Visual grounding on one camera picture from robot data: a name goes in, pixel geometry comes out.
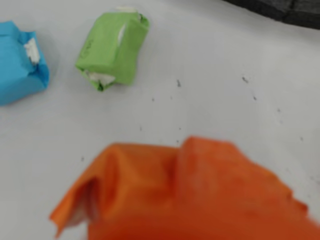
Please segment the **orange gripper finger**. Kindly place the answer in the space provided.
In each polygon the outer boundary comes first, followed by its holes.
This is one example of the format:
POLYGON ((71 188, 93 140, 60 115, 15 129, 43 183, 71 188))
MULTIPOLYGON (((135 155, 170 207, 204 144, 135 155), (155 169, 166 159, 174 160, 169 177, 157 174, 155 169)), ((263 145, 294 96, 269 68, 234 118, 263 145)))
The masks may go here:
POLYGON ((307 206, 233 144, 191 137, 180 148, 115 144, 91 240, 317 240, 307 206))

